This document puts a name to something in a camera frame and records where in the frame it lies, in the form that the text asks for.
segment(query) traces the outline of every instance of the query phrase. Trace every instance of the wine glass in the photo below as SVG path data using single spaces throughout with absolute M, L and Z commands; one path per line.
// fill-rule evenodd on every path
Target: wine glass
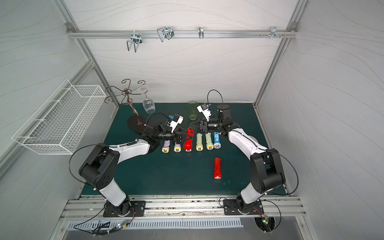
M 145 92 L 145 99 L 143 101 L 143 108 L 147 113 L 154 113 L 155 112 L 155 103 L 153 102 L 152 99 L 147 97 L 147 89 L 142 88 L 141 89 L 143 92 Z

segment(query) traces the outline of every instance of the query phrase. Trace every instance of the red flashlight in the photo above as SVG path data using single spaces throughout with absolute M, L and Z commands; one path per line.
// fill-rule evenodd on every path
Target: red flashlight
M 187 136 L 187 139 L 189 139 L 189 140 L 187 140 L 187 141 L 184 143 L 184 149 L 185 149 L 186 152 L 192 152 L 192 139 L 193 139 L 193 133 L 194 133 L 194 132 L 195 132 L 195 131 L 193 131 L 193 130 L 190 129 L 190 128 L 187 129 L 187 134 L 188 134 L 189 136 L 191 136 L 191 137 Z
M 221 179 L 221 159 L 215 158 L 215 172 L 214 179 Z

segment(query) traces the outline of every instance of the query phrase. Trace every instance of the gray wall panel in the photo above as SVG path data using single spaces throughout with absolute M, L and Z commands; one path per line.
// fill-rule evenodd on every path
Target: gray wall panel
M 66 79 L 87 62 L 49 0 L 0 3 L 0 156 L 11 136 Z M 81 84 L 98 84 L 92 70 Z M 80 146 L 103 140 L 114 111 L 103 104 Z M 90 149 L 76 154 L 73 172 Z M 69 156 L 25 150 L 0 180 L 1 239 L 48 239 L 68 199 L 81 183 L 68 172 Z
M 317 239 L 384 235 L 383 12 L 382 1 L 309 1 L 259 104 Z

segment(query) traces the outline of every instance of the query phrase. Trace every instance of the dark green table mat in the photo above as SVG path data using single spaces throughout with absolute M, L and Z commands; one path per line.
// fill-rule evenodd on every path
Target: dark green table mat
M 258 142 L 267 146 L 264 134 L 251 103 L 229 103 L 232 119 Z M 138 113 L 147 118 L 142 103 L 134 103 Z M 187 129 L 189 120 L 186 103 L 156 103 L 156 111 L 167 115 L 179 114 L 184 117 L 180 127 Z M 109 129 L 105 144 L 123 144 L 140 138 L 140 134 L 127 126 L 127 119 L 133 115 L 129 105 L 121 105 Z M 166 121 L 165 117 L 154 115 Z M 151 154 L 137 156 L 120 163 L 116 169 L 115 181 L 127 195 L 236 195 L 250 182 L 249 160 L 234 144 L 220 137 L 220 149 L 207 150 L 203 136 L 204 150 L 196 151 L 196 138 L 193 139 L 192 152 L 163 153 L 160 146 Z M 214 179 L 214 159 L 221 158 L 222 179 Z M 283 187 L 274 192 L 285 194 Z M 86 185 L 83 195 L 100 194 Z

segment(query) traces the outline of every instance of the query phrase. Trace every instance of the aluminum rail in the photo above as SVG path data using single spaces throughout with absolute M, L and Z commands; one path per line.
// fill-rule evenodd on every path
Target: aluminum rail
M 172 38 L 199 38 L 198 30 L 174 30 Z M 156 30 L 135 31 L 141 38 L 159 38 Z M 126 38 L 130 39 L 133 31 L 73 31 L 67 33 L 69 38 Z M 204 38 L 269 38 L 270 30 L 204 30 Z M 276 30 L 274 38 L 296 38 L 298 32 Z
M 162 195 L 162 196 L 130 196 L 132 201 L 145 200 L 146 206 L 144 216 L 140 219 L 153 218 L 212 218 L 212 217 L 234 217 L 225 215 L 224 209 L 219 204 L 219 198 L 235 199 L 235 195 L 209 196 L 209 195 Z M 269 200 L 275 203 L 283 217 L 306 216 L 299 197 L 288 196 L 264 196 L 261 200 Z M 266 215 L 278 217 L 280 215 L 276 206 L 270 202 L 263 202 Z M 78 200 L 69 200 L 65 206 L 60 220 L 88 220 L 95 216 L 104 206 L 105 198 L 101 195 L 82 195 Z M 236 215 L 236 217 L 255 217 L 257 215 Z M 94 218 L 105 219 L 101 212 Z M 124 219 L 113 217 L 107 219 Z
M 308 0 L 298 0 L 297 4 L 296 4 L 296 7 L 295 7 L 295 10 L 293 11 L 293 14 L 291 16 L 291 19 L 287 25 L 287 29 L 288 30 L 293 30 L 293 31 L 296 31 L 296 28 L 297 28 L 297 25 L 298 25 L 298 21 L 300 19 L 300 16 L 305 8 L 305 5 L 307 3 Z M 277 48 L 277 51 L 275 53 L 275 56 L 272 60 L 272 63 L 271 63 L 271 66 L 270 68 L 268 69 L 268 72 L 265 76 L 265 79 L 263 81 L 263 84 L 260 88 L 260 91 L 257 95 L 257 98 L 255 100 L 255 106 L 258 107 L 262 98 L 263 98 L 263 95 L 265 93 L 265 90 L 269 84 L 269 82 L 271 81 L 271 78 L 273 76 L 273 74 L 275 73 L 275 70 L 277 68 L 277 65 L 279 64 L 282 56 L 283 56 L 283 53 L 289 43 L 289 40 L 290 38 L 288 39 L 283 39 L 280 44 L 279 44 L 279 47 Z

